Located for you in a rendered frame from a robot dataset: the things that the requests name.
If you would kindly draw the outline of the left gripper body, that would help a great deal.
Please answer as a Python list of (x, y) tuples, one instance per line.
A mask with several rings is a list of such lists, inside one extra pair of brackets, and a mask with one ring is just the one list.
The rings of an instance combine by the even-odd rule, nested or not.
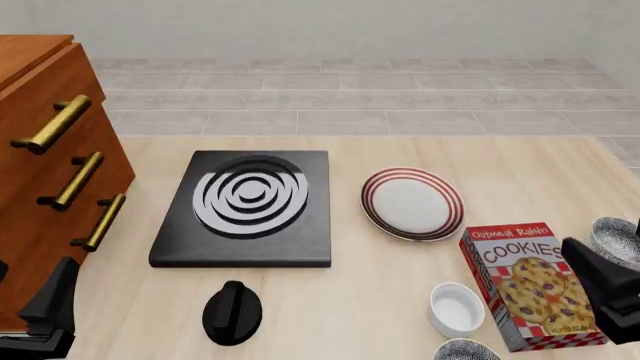
[(0, 360), (64, 360), (75, 335), (54, 330), (50, 335), (0, 332)]

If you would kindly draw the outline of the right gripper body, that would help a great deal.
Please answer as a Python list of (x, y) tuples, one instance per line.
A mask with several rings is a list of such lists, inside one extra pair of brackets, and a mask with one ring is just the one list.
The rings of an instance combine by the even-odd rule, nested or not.
[(640, 342), (640, 299), (604, 302), (594, 314), (596, 326), (614, 344)]

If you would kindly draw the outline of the black patterned bowl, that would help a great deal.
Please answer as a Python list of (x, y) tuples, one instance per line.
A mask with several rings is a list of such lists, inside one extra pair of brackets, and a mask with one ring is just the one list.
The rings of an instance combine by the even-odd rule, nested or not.
[(640, 241), (635, 238), (636, 224), (622, 218), (603, 217), (593, 221), (590, 247), (600, 256), (640, 272)]
[(444, 342), (435, 351), (433, 360), (502, 360), (484, 344), (466, 338)]

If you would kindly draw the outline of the white ramekin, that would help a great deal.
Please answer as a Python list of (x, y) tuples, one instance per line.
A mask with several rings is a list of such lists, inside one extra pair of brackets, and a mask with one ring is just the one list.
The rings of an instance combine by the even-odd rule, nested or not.
[(470, 338), (484, 322), (485, 311), (470, 288), (443, 282), (430, 293), (428, 317), (433, 328), (446, 338)]

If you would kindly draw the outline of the white plate with red rings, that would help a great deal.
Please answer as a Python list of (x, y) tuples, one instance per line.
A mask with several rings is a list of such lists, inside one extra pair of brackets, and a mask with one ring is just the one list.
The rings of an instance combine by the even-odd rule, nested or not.
[(437, 242), (464, 222), (460, 192), (446, 179), (415, 167), (389, 167), (363, 182), (360, 206), (369, 220), (392, 236)]

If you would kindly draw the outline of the flat black stove plate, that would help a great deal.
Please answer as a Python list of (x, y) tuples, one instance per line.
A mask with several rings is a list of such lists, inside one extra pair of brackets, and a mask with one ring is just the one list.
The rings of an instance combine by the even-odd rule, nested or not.
[(154, 268), (328, 268), (325, 151), (194, 152), (149, 253)]

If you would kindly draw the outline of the wooden drawer, smallest front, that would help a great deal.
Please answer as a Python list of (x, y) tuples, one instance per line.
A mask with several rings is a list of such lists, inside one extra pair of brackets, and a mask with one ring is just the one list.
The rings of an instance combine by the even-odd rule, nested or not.
[[(36, 203), (38, 197), (53, 197), (66, 185), (79, 166), (74, 157), (102, 152), (104, 161), (66, 212)], [(104, 212), (98, 200), (125, 194), (135, 173), (118, 140), (82, 145), (58, 154), (43, 155), (44, 167), (14, 193), (0, 197), (0, 260), (8, 264), (0, 282), (0, 332), (27, 328), (18, 312), (49, 278), (62, 257), (82, 262), (88, 252), (70, 245), (86, 238)]]

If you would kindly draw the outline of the oatmeal raisin cookies box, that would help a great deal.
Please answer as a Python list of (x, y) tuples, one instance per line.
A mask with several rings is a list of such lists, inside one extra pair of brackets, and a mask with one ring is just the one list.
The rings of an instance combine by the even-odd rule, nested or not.
[(609, 341), (547, 224), (468, 227), (459, 247), (510, 352)]

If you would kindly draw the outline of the wooden drawer, medium front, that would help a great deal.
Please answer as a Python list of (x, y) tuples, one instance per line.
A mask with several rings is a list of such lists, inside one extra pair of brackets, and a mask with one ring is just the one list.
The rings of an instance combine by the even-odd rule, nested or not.
[[(37, 202), (63, 190), (80, 168), (72, 163), (73, 158), (95, 152), (103, 155), (103, 161), (66, 211)], [(45, 155), (27, 155), (17, 173), (35, 161), (42, 161), (43, 167), (21, 179), (7, 209), (0, 211), (0, 260), (8, 265), (0, 281), (0, 302), (17, 308), (38, 291), (62, 257), (77, 262), (85, 259), (88, 252), (71, 242), (92, 233), (104, 212), (98, 201), (125, 193), (135, 178), (102, 107), (91, 107)]]

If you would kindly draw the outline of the wooden drawer, largest front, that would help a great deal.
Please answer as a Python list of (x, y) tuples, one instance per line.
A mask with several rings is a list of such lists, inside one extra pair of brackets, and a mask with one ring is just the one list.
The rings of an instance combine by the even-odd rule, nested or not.
[(32, 137), (56, 115), (53, 104), (105, 95), (81, 44), (69, 35), (0, 36), (0, 197), (22, 188), (42, 158), (10, 140)]

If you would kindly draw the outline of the round black stove knob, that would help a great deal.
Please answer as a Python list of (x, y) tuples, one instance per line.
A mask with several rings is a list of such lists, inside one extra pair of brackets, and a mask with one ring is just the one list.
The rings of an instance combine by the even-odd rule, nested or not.
[(230, 347), (255, 335), (262, 317), (259, 296), (241, 281), (227, 281), (206, 303), (202, 325), (211, 341)]

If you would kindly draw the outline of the wooden cabinet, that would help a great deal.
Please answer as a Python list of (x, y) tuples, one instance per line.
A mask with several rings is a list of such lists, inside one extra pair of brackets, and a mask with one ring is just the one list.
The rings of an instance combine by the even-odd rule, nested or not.
[(0, 332), (64, 257), (96, 251), (134, 170), (69, 35), (0, 35)]

